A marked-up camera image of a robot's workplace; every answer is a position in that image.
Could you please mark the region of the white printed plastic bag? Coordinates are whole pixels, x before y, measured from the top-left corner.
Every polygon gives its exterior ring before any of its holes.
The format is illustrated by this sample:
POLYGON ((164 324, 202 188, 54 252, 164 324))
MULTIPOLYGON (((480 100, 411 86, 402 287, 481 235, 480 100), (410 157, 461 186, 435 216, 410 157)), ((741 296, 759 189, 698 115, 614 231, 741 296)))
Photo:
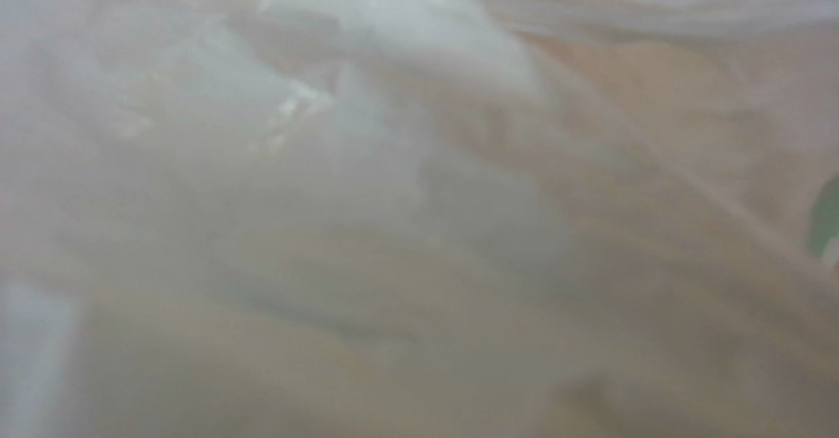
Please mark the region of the white printed plastic bag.
POLYGON ((838 0, 1 0, 5 437, 834 437, 838 0))

